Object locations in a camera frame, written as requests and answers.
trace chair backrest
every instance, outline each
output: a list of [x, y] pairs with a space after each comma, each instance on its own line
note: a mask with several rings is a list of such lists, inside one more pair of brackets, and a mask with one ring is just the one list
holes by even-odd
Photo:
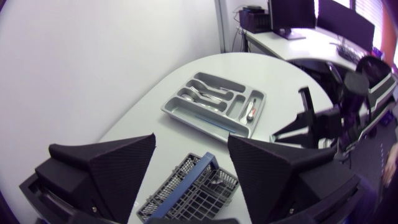
[[369, 87], [372, 88], [391, 73], [391, 67], [386, 62], [369, 55], [358, 62], [356, 72], [366, 75]]

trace white table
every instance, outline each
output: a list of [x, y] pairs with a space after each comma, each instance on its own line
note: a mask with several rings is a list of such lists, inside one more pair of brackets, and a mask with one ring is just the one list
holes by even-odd
[[[192, 152], [214, 154], [218, 164], [236, 175], [226, 144], [170, 118], [160, 107], [196, 72], [205, 72], [236, 81], [267, 94], [266, 105], [252, 138], [268, 141], [269, 135], [292, 122], [303, 111], [298, 90], [308, 86], [315, 111], [332, 106], [322, 88], [297, 67], [274, 57], [231, 53], [213, 55], [188, 63], [166, 76], [137, 102], [101, 139], [101, 142], [156, 135], [156, 149], [142, 182], [129, 223], [140, 223], [136, 212], [182, 159]], [[241, 187], [219, 218], [237, 218], [250, 223]]]
[[273, 32], [253, 34], [245, 30], [247, 40], [267, 54], [286, 61], [312, 59], [332, 62], [349, 70], [355, 71], [356, 65], [341, 56], [336, 46], [330, 43], [339, 41], [315, 29], [293, 29], [304, 35], [305, 39], [287, 40]]

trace computer monitor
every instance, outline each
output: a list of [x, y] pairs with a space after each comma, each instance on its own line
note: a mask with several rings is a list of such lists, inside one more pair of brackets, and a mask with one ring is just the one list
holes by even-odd
[[228, 149], [253, 224], [340, 223], [363, 196], [333, 149], [301, 149], [229, 136]]
[[155, 136], [49, 147], [51, 158], [19, 187], [49, 223], [76, 213], [127, 223], [155, 149]]
[[269, 0], [271, 29], [288, 40], [304, 39], [291, 28], [315, 28], [314, 0]]
[[368, 52], [372, 51], [374, 25], [334, 0], [319, 0], [317, 26], [354, 42]]

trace dishwasher basket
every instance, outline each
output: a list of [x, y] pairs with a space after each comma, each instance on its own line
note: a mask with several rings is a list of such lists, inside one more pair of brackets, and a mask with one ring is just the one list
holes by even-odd
[[214, 155], [189, 154], [137, 215], [144, 223], [150, 218], [213, 219], [238, 187], [238, 179], [219, 168]]

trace cutlery tray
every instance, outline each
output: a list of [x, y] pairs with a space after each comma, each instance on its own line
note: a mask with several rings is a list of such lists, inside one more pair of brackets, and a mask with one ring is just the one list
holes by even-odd
[[[254, 118], [241, 122], [256, 99]], [[193, 128], [227, 142], [228, 135], [250, 138], [266, 102], [266, 94], [224, 78], [197, 73], [162, 106], [162, 111]]]

